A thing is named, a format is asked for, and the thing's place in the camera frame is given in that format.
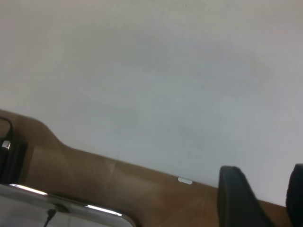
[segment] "black plastic part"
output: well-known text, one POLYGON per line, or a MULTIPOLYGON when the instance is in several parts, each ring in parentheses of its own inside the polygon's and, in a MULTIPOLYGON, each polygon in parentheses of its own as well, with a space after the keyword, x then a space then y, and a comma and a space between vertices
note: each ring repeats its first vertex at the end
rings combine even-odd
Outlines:
POLYGON ((220 227, 274 227, 245 175, 234 166, 220 169, 217 209, 220 227))
POLYGON ((0 184, 18 184, 26 152, 27 144, 18 141, 11 141, 9 150, 1 148, 0 184))
POLYGON ((290 176, 286 210, 294 227, 303 226, 303 164, 296 164, 290 176))

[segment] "white wall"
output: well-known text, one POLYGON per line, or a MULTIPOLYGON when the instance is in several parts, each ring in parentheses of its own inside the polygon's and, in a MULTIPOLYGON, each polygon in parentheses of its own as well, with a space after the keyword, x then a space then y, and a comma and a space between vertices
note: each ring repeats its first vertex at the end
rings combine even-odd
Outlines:
POLYGON ((284 204, 303 160, 303 2, 2 0, 0 108, 71 147, 284 204))

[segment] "small white object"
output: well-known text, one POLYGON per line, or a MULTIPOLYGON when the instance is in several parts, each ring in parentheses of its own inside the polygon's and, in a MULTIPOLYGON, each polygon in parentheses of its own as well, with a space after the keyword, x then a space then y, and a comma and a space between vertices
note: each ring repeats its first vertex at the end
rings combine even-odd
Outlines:
POLYGON ((193 183, 193 181, 187 180, 187 179, 184 179, 184 178, 181 178, 181 177, 178 177, 178 181, 180 181, 182 183, 187 183, 187 184, 192 184, 193 183))
POLYGON ((2 147, 6 148, 7 150, 9 150, 9 148, 10 148, 10 141, 8 141, 8 140, 3 141, 2 147))

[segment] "black cable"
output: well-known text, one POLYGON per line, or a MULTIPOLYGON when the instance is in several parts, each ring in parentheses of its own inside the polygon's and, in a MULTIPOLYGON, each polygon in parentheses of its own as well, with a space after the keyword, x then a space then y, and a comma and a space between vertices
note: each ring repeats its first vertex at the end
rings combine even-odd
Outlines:
POLYGON ((9 130, 8 130, 8 132, 6 133, 6 139, 12 140, 13 137, 14 137, 14 127, 13 127, 12 122, 10 121, 10 119, 8 119, 8 118, 6 118, 6 117, 1 117, 1 116, 0 116, 0 119, 1 119, 1 120, 4 120, 4 121, 6 121, 6 122, 9 123, 9 130))
POLYGON ((47 227, 48 223, 49 223, 50 220, 52 220, 52 218, 55 216, 56 212, 57 212, 57 211, 56 211, 55 209, 49 209, 49 210, 48 210, 48 212, 47 212, 48 217, 47 217, 46 222, 45 222, 45 224, 44 224, 43 227, 47 227))

